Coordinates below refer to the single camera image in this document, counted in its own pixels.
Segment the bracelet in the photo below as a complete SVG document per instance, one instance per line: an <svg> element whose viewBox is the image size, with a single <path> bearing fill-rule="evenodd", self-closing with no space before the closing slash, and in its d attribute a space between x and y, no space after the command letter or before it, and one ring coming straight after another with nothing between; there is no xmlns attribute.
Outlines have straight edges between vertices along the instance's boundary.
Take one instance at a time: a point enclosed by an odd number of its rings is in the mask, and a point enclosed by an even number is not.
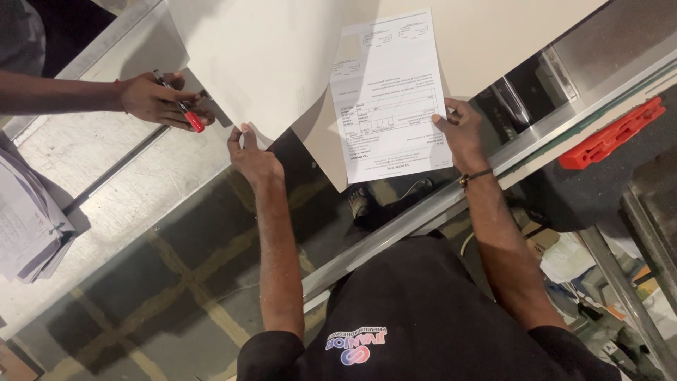
<svg viewBox="0 0 677 381"><path fill-rule="evenodd" d="M461 180L459 181L459 183L461 184L463 189L467 189L469 180L472 180L473 178L478 178L479 176L492 174L493 172L494 172L494 170L492 168L489 168L489 169L483 170L482 172L477 172L476 174L473 174L473 175L465 174L465 175L463 175L463 177L461 177Z"/></svg>
<svg viewBox="0 0 677 381"><path fill-rule="evenodd" d="M115 83L115 85L116 85L118 88L121 86L121 85L119 85L119 83L121 83L121 82L120 82L120 79L116 79L114 83ZM120 96L121 96L121 95L118 94L118 103L120 104L120 108L125 112L125 114L129 114L129 113L127 112L127 110L125 110L125 105L123 104L123 100L120 98Z"/></svg>

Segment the red plastic object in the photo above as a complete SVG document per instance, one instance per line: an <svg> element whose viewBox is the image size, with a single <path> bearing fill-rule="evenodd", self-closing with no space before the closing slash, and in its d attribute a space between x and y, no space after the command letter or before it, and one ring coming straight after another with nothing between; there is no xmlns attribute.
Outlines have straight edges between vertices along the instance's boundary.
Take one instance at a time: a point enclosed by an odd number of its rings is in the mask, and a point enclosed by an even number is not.
<svg viewBox="0 0 677 381"><path fill-rule="evenodd" d="M184 117L188 120L191 126L193 126L193 129L196 132L202 132L204 131L204 124L200 121L200 118L198 118L195 113L192 111L188 111L187 113L183 114Z"/></svg>
<svg viewBox="0 0 677 381"><path fill-rule="evenodd" d="M647 124L661 116L665 112L661 101L661 97L657 96L606 126L605 129L591 135L561 155L560 165L565 169L584 169L591 163L599 163Z"/></svg>

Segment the person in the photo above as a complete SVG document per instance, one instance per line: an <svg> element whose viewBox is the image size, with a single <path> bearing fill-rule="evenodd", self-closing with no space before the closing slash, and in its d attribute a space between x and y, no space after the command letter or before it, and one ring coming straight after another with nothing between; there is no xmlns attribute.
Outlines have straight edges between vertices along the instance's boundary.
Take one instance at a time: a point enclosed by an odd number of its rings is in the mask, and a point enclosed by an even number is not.
<svg viewBox="0 0 677 381"><path fill-rule="evenodd" d="M126 112L144 121L193 131L176 105L187 102L205 125L215 115L196 103L200 95L183 91L181 72L165 73L174 89L161 86L153 73L126 81L86 82L31 77L0 71L0 115L41 115L89 111Z"/></svg>
<svg viewBox="0 0 677 381"><path fill-rule="evenodd" d="M465 102L445 99L445 105L455 112L433 115L433 122L446 135L454 165L463 174L484 173L481 117ZM265 331L242 347L238 380L621 379L551 305L491 171L467 181L466 197L495 302L444 239L402 239L335 285L324 326L304 348L303 288L284 169L273 153L257 148L248 125L241 127L233 129L228 149L256 196ZM372 210L359 189L350 201L364 219ZM355 229L353 241L369 233Z"/></svg>
<svg viewBox="0 0 677 381"><path fill-rule="evenodd" d="M124 111L193 131L175 103L182 100L203 124L213 123L214 114L196 104L200 96L182 91L180 72L165 75L174 90L152 73L113 83L40 78L59 73L113 20L90 0L0 1L0 115Z"/></svg>

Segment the foot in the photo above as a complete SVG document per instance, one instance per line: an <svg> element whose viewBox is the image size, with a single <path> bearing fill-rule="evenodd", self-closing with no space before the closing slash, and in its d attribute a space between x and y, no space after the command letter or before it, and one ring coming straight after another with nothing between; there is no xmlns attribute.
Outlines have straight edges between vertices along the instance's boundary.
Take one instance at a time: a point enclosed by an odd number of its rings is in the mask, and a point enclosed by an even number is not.
<svg viewBox="0 0 677 381"><path fill-rule="evenodd" d="M369 213L367 208L369 205L369 199L367 198L368 190L366 187L366 185L358 185L350 190L348 204L353 212L353 218L366 216Z"/></svg>

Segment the hand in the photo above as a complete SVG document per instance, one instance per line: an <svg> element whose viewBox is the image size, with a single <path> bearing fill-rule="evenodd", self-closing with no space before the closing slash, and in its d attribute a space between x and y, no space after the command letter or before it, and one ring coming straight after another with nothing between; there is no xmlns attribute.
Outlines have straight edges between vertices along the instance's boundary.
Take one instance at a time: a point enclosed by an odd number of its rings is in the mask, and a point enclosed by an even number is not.
<svg viewBox="0 0 677 381"><path fill-rule="evenodd" d="M165 73L164 76L174 87L174 90L159 84L153 73L144 73L138 77L121 81L119 86L120 103L124 111L144 121L194 131L176 104L176 101L181 100L186 102L190 110L200 117L202 124L210 125L214 123L216 119L214 113L195 105L200 100L199 94L181 91L185 85L185 80L180 71Z"/></svg>
<svg viewBox="0 0 677 381"><path fill-rule="evenodd" d="M256 133L246 123L242 131L233 127L228 138L230 162L249 181L254 194L268 191L271 187L284 189L284 168L272 152L261 151L256 143ZM244 134L244 148L240 148L240 136Z"/></svg>
<svg viewBox="0 0 677 381"><path fill-rule="evenodd" d="M462 174L476 174L489 168L479 137L482 116L468 102L444 98L444 105L456 111L447 112L446 119L433 115L433 123L447 138L454 167Z"/></svg>

